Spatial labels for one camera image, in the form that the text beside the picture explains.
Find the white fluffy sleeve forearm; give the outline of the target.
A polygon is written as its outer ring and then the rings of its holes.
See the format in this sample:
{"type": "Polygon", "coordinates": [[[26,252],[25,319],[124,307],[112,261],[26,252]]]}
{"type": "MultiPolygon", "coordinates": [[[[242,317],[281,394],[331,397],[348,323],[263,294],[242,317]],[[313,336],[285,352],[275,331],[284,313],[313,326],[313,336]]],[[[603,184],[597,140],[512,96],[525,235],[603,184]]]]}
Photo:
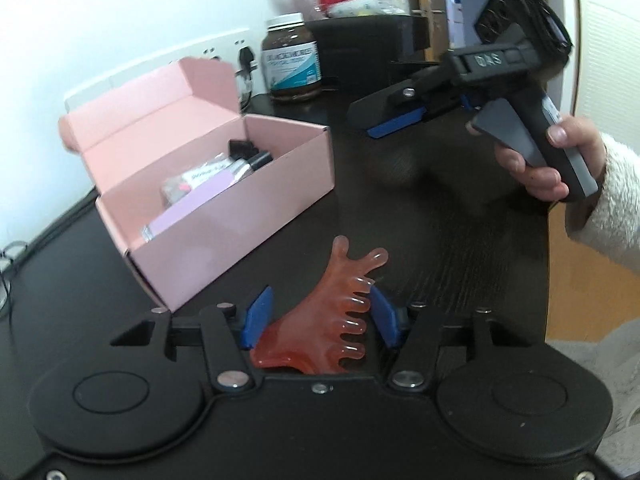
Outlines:
{"type": "Polygon", "coordinates": [[[600,192],[566,207],[565,229],[574,242],[639,274],[639,155],[606,133],[602,139],[600,192]]]}

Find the person right hand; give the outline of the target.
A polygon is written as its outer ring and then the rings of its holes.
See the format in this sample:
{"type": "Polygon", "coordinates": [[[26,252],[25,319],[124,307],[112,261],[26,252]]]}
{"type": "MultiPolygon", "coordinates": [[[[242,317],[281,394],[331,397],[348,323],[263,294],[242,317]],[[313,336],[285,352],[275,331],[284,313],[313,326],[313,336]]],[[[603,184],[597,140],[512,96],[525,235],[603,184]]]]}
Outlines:
{"type": "Polygon", "coordinates": [[[485,107],[470,128],[497,142],[496,159],[546,202],[579,202],[599,193],[606,149],[588,120],[514,110],[505,100],[485,107]]]}

